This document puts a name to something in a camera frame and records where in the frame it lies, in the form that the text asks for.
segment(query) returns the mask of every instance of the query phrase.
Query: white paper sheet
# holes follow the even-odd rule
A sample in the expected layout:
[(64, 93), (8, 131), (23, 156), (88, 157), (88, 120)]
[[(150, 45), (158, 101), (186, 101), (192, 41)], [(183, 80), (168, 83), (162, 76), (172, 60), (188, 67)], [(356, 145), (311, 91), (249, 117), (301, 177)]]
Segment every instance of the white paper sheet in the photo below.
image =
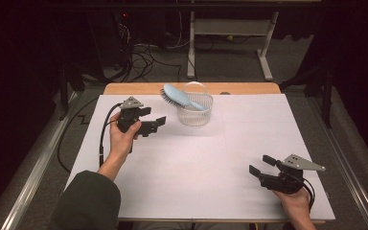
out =
[[(100, 96), (67, 185), (76, 173), (98, 170), (106, 114), (129, 96)], [(279, 199), (249, 173), (250, 164), (262, 173), (278, 174), (276, 167), (262, 161), (264, 154), (279, 160), (297, 154), (311, 160), (285, 95), (216, 95), (210, 122), (198, 127), (182, 125), (176, 108), (159, 95), (133, 97), (151, 107), (142, 121), (163, 116), (167, 120), (157, 133), (134, 141), (133, 153), (115, 180), (122, 194), (120, 218), (286, 218)], [(108, 129), (103, 146), (107, 157)], [(316, 192), (311, 218), (335, 219), (317, 172), (305, 171), (304, 177)]]

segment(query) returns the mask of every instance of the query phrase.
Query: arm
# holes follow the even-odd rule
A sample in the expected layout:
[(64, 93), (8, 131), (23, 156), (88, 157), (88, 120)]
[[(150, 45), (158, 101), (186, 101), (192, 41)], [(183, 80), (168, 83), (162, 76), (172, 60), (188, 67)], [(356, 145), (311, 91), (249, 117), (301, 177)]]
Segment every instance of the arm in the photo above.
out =
[(296, 230), (315, 230), (310, 218), (309, 194), (304, 188), (293, 195), (273, 193), (282, 201), (283, 209)]
[(113, 182), (125, 163), (137, 122), (123, 133), (116, 126), (119, 113), (110, 118), (110, 152), (98, 172), (76, 175), (58, 200), (49, 229), (116, 229), (121, 194)]

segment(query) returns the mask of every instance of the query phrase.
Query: brush bristles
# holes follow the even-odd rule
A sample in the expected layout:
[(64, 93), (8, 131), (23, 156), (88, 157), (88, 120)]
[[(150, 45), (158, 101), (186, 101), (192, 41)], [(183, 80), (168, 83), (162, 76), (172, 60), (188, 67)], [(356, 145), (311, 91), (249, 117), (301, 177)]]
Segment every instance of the brush bristles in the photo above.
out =
[(164, 101), (166, 101), (167, 103), (172, 104), (175, 107), (182, 107), (182, 108), (185, 107), (181, 103), (177, 103), (177, 102), (173, 101), (171, 98), (169, 98), (169, 96), (167, 96), (166, 92), (164, 92), (164, 89), (160, 90), (160, 94), (161, 94), (161, 97), (164, 99)]

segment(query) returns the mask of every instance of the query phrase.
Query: hand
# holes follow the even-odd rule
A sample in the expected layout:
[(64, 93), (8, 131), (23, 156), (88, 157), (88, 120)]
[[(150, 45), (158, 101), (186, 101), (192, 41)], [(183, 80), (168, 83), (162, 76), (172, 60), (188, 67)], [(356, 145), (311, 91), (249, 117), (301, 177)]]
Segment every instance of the hand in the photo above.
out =
[(119, 169), (127, 160), (127, 155), (132, 147), (133, 139), (137, 139), (136, 132), (139, 130), (142, 123), (140, 121), (134, 123), (123, 133), (119, 130), (117, 121), (120, 113), (118, 112), (109, 119), (109, 134), (110, 134), (110, 152), (103, 165), (98, 170), (98, 173), (103, 174), (110, 180), (115, 180)]
[(282, 201), (283, 209), (296, 230), (315, 229), (310, 218), (309, 193), (304, 188), (292, 195), (278, 191), (272, 192)]

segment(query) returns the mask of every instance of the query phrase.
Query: dark jacket sleeve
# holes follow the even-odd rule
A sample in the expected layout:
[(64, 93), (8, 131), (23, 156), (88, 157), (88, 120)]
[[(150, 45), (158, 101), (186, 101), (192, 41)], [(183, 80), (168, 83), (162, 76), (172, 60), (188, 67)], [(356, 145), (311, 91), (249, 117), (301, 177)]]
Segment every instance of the dark jacket sleeve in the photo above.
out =
[(84, 171), (59, 198), (49, 229), (116, 229), (121, 193), (107, 177)]

